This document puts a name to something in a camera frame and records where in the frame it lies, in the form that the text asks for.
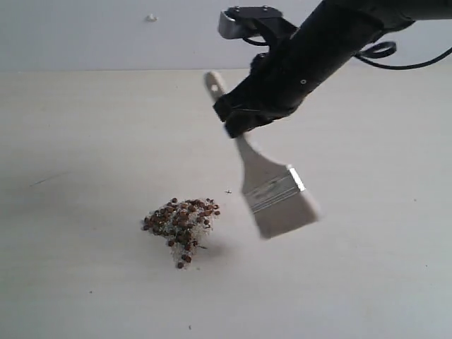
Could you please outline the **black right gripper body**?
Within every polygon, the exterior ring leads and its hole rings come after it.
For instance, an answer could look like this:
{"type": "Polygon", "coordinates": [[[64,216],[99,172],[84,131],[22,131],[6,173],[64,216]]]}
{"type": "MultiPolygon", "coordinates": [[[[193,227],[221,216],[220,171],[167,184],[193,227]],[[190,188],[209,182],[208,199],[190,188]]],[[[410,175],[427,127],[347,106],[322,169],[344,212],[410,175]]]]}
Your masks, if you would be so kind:
{"type": "Polygon", "coordinates": [[[357,9],[322,1],[250,77],[244,111],[268,119],[290,115],[382,28],[357,9]]]}

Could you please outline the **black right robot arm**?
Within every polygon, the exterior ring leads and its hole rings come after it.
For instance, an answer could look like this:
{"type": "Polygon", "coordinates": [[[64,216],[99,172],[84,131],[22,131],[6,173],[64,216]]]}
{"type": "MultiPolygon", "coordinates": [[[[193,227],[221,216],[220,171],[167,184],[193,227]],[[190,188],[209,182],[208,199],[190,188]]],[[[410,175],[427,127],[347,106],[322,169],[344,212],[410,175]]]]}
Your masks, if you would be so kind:
{"type": "Polygon", "coordinates": [[[215,101],[214,110],[230,138],[290,116],[343,64],[355,57],[366,64],[392,54],[368,48],[384,35],[420,20],[448,20],[450,1],[321,1],[296,26],[271,6],[234,6],[220,14],[218,32],[227,40],[269,50],[257,54],[249,75],[215,101]]]}

